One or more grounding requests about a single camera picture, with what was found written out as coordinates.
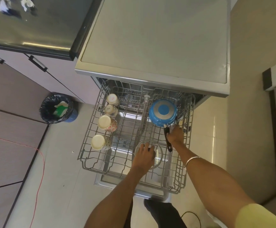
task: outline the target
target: red wire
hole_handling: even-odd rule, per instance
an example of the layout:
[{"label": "red wire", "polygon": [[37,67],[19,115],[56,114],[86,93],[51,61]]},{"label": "red wire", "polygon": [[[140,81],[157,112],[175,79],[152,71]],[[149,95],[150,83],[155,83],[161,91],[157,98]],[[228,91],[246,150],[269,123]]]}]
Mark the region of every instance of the red wire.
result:
[{"label": "red wire", "polygon": [[[14,143],[14,144],[17,144],[17,145],[21,145],[21,146],[30,147],[30,148],[36,149],[38,152],[40,152],[40,154],[42,155],[42,158],[43,158],[43,174],[42,174],[42,179],[41,179],[39,188],[37,189],[37,196],[38,196],[39,190],[40,190],[40,187],[41,187],[41,184],[42,184],[42,181],[43,181],[43,177],[44,177],[44,171],[45,171],[45,158],[44,158],[42,152],[41,152],[39,149],[37,149],[37,148],[35,148],[35,147],[33,147],[33,146],[24,145],[24,144],[21,144],[21,143],[18,143],[18,142],[9,141],[9,140],[2,139],[2,138],[0,138],[0,140],[6,141],[6,142],[11,142],[11,143]],[[37,197],[36,197],[36,199],[35,199],[33,217],[32,217],[32,220],[31,220],[31,223],[30,223],[30,227],[29,227],[29,228],[31,228],[31,226],[32,226],[36,208],[37,208]]]}]

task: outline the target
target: wire rack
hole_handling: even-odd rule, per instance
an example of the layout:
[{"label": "wire rack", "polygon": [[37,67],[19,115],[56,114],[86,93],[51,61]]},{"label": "wire rack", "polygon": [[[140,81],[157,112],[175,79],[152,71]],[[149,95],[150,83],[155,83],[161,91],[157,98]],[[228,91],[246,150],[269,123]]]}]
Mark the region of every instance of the wire rack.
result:
[{"label": "wire rack", "polygon": [[[107,105],[106,98],[111,93],[116,94],[120,99],[120,105],[117,107],[118,114],[115,118],[118,128],[112,133],[97,126],[98,119],[103,115]],[[145,95],[150,96],[148,102],[144,99]],[[162,147],[162,161],[158,167],[149,170],[140,180],[140,184],[172,193],[180,192],[180,189],[185,187],[186,170],[176,150],[168,151],[163,128],[153,124],[148,117],[150,106],[157,99],[169,99],[177,107],[175,123],[185,131],[184,143],[189,148],[195,104],[193,94],[106,80],[100,88],[79,153],[78,159],[81,160],[83,169],[124,178],[131,168],[137,144],[150,139]],[[92,149],[90,142],[96,134],[109,136],[112,140],[111,149],[106,151]]]}]

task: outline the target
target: hand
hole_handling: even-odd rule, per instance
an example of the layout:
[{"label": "hand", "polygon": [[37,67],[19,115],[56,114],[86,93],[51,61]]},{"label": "hand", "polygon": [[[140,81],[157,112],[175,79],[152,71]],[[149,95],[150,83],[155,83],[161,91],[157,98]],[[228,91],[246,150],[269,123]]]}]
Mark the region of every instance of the hand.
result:
[{"label": "hand", "polygon": [[171,133],[167,134],[168,141],[173,145],[175,143],[183,144],[184,132],[179,125],[176,125]]},{"label": "hand", "polygon": [[136,170],[142,178],[149,169],[154,165],[154,149],[152,146],[149,150],[149,143],[145,143],[140,145],[140,150],[136,153],[133,163],[132,169]]}]

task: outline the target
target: yellow sleeve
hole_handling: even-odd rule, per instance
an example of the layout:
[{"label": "yellow sleeve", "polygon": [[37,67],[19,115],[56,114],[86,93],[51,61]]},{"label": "yellow sleeve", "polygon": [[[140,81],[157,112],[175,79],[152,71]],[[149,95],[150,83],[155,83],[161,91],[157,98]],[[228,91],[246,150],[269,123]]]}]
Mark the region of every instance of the yellow sleeve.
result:
[{"label": "yellow sleeve", "polygon": [[258,204],[249,204],[239,211],[235,228],[276,228],[276,216]]}]

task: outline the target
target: trash can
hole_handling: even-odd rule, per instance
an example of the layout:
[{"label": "trash can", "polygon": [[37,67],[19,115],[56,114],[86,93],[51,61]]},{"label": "trash can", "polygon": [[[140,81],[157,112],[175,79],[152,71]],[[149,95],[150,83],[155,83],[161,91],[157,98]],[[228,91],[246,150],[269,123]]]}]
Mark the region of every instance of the trash can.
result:
[{"label": "trash can", "polygon": [[78,116],[70,97],[59,93],[52,93],[45,98],[39,111],[47,124],[73,122]]}]

